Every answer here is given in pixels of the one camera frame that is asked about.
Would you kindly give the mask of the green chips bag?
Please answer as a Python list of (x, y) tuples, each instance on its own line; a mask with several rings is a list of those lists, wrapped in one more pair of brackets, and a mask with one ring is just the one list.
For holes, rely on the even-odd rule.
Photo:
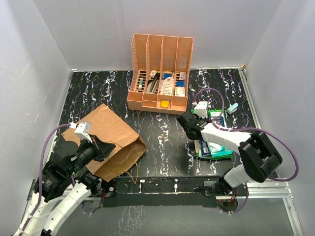
[[(208, 115), (210, 118), (216, 117), (221, 113), (221, 110), (209, 110)], [(226, 122), (225, 122), (225, 116), (224, 113), (221, 115), (221, 118), (219, 120), (216, 120), (215, 123), (219, 126), (226, 127)], [(196, 158), (197, 159), (203, 159), (198, 156), (198, 153), (201, 149), (199, 141), (194, 141), (194, 146), (195, 146), (195, 152), (196, 152)]]

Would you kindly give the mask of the brown paper bag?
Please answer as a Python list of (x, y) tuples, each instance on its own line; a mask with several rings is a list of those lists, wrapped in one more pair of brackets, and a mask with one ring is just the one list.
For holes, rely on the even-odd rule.
[(127, 172), (147, 150), (139, 134), (105, 104), (80, 121), (91, 124), (90, 134), (96, 135), (103, 142), (116, 145), (105, 161), (91, 161), (86, 165), (92, 174), (107, 182)]

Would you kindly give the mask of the blue cookie snack bag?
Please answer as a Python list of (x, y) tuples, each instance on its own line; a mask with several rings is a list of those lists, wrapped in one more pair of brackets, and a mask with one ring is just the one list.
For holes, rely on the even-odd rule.
[(198, 153), (198, 156), (203, 158), (203, 159), (211, 159), (211, 160), (215, 160), (212, 158), (210, 150), (207, 146), (207, 142), (206, 141), (199, 141), (200, 144), (200, 151)]

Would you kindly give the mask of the teal candy snack bag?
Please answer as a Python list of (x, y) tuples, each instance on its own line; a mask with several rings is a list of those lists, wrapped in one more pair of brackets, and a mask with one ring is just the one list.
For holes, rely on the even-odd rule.
[(210, 150), (213, 159), (223, 159), (232, 157), (233, 151), (224, 146), (211, 142), (207, 142), (207, 146)]

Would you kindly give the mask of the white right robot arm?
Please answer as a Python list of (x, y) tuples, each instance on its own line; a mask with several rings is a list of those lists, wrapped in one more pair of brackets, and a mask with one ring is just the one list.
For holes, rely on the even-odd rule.
[(226, 171), (211, 186), (203, 185), (202, 191), (231, 195), (243, 183), (263, 183), (283, 162), (280, 153), (262, 131), (241, 132), (218, 126), (212, 120), (197, 118), (190, 112), (176, 120), (191, 140), (215, 143), (237, 153), (242, 164)]

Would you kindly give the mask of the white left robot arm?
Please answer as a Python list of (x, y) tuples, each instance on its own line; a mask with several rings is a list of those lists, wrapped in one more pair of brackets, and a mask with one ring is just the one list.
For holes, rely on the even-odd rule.
[(115, 147), (96, 135), (79, 145), (66, 141), (57, 147), (34, 185), (31, 203), (15, 235), (54, 236), (86, 198), (101, 192), (101, 180), (89, 171), (75, 175), (91, 161), (104, 161)]

